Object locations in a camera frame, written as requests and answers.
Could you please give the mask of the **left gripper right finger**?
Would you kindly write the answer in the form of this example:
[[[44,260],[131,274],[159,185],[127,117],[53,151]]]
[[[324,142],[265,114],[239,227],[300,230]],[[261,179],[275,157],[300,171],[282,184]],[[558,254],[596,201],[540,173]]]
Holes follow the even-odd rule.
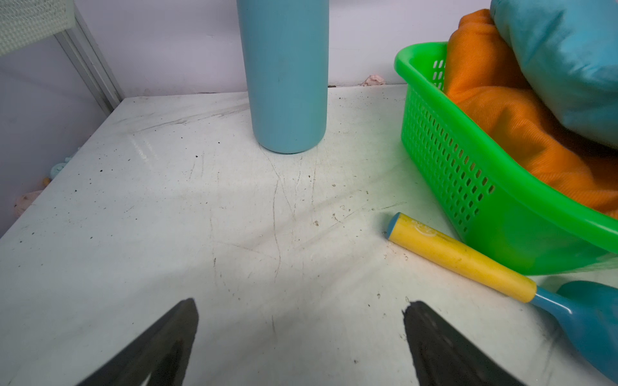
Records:
[[[421,385],[522,384],[426,303],[410,303],[403,322]]]

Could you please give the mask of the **orange pants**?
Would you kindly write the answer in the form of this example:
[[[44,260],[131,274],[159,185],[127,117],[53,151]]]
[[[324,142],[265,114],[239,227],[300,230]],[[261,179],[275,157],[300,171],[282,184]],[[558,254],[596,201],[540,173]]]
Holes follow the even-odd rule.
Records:
[[[617,151],[557,121],[521,73],[489,10],[460,19],[447,44],[444,92],[534,177],[617,217]]]

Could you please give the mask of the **teal pants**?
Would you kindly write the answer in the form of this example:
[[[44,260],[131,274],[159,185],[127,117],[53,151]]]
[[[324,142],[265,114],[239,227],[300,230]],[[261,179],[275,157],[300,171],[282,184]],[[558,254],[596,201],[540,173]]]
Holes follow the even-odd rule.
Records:
[[[521,72],[557,120],[617,147],[617,3],[493,1],[490,14]]]

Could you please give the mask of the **green plastic basket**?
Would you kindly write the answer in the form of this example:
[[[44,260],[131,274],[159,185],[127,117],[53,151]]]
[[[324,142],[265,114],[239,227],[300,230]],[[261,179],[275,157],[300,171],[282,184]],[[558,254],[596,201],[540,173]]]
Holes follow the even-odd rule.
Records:
[[[617,222],[519,166],[444,94],[447,44],[403,48],[402,143],[463,243],[524,275],[617,266]]]

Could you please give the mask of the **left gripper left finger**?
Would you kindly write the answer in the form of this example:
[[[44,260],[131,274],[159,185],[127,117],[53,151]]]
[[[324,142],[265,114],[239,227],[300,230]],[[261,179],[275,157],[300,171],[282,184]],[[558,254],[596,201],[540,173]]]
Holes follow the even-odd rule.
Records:
[[[181,385],[199,323],[194,299],[178,302],[81,385]]]

